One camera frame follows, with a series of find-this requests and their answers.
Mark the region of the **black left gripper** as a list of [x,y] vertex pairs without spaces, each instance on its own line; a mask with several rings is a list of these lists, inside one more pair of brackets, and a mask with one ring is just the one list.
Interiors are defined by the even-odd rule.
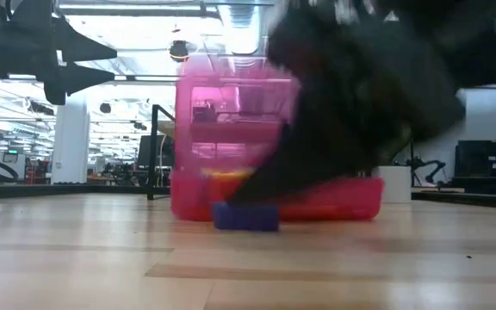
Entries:
[[46,99],[65,105],[66,98],[89,87],[115,79],[110,71],[64,61],[114,59],[117,51],[76,31],[64,18],[53,18],[52,0],[22,0],[15,10],[0,6],[0,78],[10,74],[33,75],[44,83]]

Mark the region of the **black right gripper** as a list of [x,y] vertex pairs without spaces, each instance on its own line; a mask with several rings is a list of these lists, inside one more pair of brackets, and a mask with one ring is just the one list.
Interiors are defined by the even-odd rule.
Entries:
[[270,201],[368,170],[403,124],[422,142],[462,122],[456,84],[428,40],[402,22],[341,20],[342,8],[286,1],[269,60],[299,81],[294,121],[232,201]]

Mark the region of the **purple eraser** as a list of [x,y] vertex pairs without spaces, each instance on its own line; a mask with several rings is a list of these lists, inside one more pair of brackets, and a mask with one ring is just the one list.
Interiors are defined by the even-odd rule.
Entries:
[[278,207],[271,205],[239,207],[220,201],[212,205],[211,216],[220,230],[277,232],[280,226]]

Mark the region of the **pink translucent plastic box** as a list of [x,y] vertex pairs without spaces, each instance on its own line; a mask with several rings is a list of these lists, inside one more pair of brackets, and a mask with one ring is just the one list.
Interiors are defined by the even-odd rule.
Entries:
[[[273,68],[232,71],[192,57],[177,82],[171,211],[211,221],[211,207],[243,179],[212,179],[202,168],[254,169],[291,121],[297,83]],[[335,179],[277,201],[281,221],[372,220],[384,183],[376,177]]]

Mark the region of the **white pillar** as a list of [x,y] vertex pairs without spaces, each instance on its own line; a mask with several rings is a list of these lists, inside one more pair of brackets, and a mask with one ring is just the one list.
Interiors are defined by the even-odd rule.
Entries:
[[87,96],[76,93],[58,106],[53,142],[51,183],[85,183],[90,137]]

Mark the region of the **black monitor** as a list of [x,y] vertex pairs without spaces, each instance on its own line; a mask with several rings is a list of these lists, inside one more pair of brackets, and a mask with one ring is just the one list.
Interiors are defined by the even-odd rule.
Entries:
[[[171,167],[175,163],[174,140],[167,135],[158,134],[154,145],[156,152],[156,166]],[[140,139],[138,151],[138,165],[148,166],[150,164],[151,136],[144,135]]]

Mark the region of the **background wooden table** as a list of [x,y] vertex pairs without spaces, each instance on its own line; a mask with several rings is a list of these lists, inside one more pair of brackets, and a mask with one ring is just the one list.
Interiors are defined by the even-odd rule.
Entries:
[[451,188],[451,187],[415,187],[412,188],[413,192],[426,192],[426,193],[435,193],[435,192],[444,192],[444,193],[465,193],[464,188]]

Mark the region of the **black equipment case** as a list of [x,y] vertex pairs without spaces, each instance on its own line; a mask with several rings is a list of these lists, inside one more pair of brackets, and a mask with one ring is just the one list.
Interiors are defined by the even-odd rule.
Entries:
[[452,183],[469,194],[496,195],[496,140],[459,140]]

